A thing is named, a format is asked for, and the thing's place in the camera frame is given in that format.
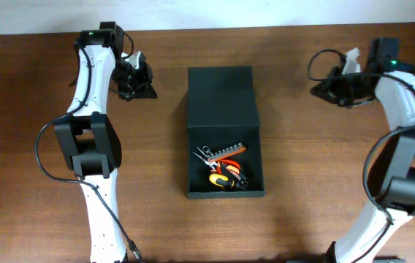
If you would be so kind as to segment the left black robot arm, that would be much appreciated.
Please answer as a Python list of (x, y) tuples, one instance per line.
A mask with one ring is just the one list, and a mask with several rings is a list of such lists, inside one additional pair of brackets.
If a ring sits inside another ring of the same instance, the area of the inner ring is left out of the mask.
[(85, 196), (91, 234), (91, 262), (127, 262), (142, 254), (118, 218), (116, 183), (122, 162), (121, 142), (107, 115), (110, 83), (124, 101), (155, 99), (153, 75), (140, 51), (125, 53), (129, 35), (115, 22), (81, 31), (74, 43), (78, 73), (75, 94), (67, 112), (53, 120), (53, 128), (70, 181)]

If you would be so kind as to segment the orange black long-nose pliers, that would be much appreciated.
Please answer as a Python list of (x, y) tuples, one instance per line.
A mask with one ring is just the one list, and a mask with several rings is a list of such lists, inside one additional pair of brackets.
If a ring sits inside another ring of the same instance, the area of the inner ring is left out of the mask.
[(194, 152), (194, 155), (197, 156), (198, 158), (200, 158), (201, 161), (203, 161), (207, 166), (209, 166), (211, 168), (211, 171), (212, 172), (217, 173), (217, 174), (220, 174), (220, 175), (231, 175), (231, 176), (233, 176), (237, 180), (242, 180), (243, 179), (240, 176), (240, 174), (238, 175), (238, 174), (235, 174), (234, 172), (229, 172), (225, 168), (220, 167), (217, 164), (217, 161), (215, 161), (215, 162), (209, 162), (207, 160), (207, 157), (210, 154), (213, 154), (213, 153), (210, 151), (210, 149), (207, 146), (203, 147), (203, 149), (197, 147), (197, 150), (200, 152), (200, 154), (198, 154), (197, 152)]

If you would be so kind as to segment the silver ring wrench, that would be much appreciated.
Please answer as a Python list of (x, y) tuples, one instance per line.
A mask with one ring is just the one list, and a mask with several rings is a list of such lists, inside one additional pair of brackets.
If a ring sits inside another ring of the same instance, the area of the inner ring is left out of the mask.
[(248, 179), (247, 179), (247, 177), (245, 176), (245, 174), (244, 174), (244, 172), (243, 172), (243, 168), (241, 169), (241, 172), (240, 172), (240, 176), (243, 178), (242, 180), (237, 180), (237, 179), (235, 179), (233, 176), (231, 176), (231, 175), (225, 175), (225, 176), (227, 176), (228, 178), (230, 178), (230, 179), (233, 179), (233, 180), (235, 180), (235, 181), (237, 181), (238, 183), (241, 183), (243, 186), (245, 186), (246, 188), (247, 188), (247, 186), (248, 186)]

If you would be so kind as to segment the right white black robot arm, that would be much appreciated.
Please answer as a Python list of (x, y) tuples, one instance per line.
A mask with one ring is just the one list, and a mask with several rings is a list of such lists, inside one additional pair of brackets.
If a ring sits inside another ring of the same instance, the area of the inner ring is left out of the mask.
[(359, 218), (331, 243), (324, 262), (379, 262), (388, 239), (415, 217), (415, 66), (399, 60), (399, 39), (372, 41), (360, 66), (359, 49), (338, 52), (339, 66), (316, 79), (310, 93), (338, 107), (381, 103), (389, 132), (370, 149), (362, 170), (368, 198)]

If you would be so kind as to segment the yellow black screwdriver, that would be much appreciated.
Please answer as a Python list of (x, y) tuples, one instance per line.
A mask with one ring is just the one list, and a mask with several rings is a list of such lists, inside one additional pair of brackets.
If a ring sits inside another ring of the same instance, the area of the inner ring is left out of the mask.
[(209, 181), (222, 189), (229, 190), (229, 191), (245, 191), (246, 187), (243, 186), (241, 183), (228, 178), (225, 175), (220, 175), (217, 173), (212, 173), (209, 176)]

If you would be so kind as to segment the black gift box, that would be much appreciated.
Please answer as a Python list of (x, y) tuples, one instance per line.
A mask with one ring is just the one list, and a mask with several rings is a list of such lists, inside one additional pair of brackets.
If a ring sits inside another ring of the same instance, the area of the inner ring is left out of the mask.
[[(249, 66), (194, 67), (188, 89), (188, 198), (241, 198), (265, 195), (259, 112)], [(245, 191), (228, 191), (209, 181), (210, 168), (194, 155), (241, 142), (247, 150), (233, 156), (248, 179)]]

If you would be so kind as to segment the orange socket bit rail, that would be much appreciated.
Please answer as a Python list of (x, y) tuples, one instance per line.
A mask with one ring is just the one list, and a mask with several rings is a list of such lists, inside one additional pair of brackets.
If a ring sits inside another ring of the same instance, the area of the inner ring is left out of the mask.
[(207, 157), (207, 160), (209, 162), (220, 161), (222, 159), (229, 158), (230, 156), (234, 156), (234, 155), (237, 155), (239, 153), (242, 153), (246, 150), (247, 150), (246, 146), (244, 146), (244, 144), (239, 142), (238, 144), (231, 145), (227, 148), (223, 148), (223, 149), (221, 149), (221, 150), (219, 150), (219, 151), (217, 151), (213, 154), (210, 154)]

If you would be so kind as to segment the small red handled pliers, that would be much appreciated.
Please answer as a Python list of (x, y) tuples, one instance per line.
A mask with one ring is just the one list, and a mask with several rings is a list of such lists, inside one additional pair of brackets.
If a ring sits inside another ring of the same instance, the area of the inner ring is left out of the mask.
[(238, 174), (238, 175), (240, 174), (241, 166), (236, 161), (233, 161), (231, 159), (222, 159), (222, 160), (217, 161), (217, 164), (220, 167), (225, 168), (229, 172), (234, 172), (235, 174)]

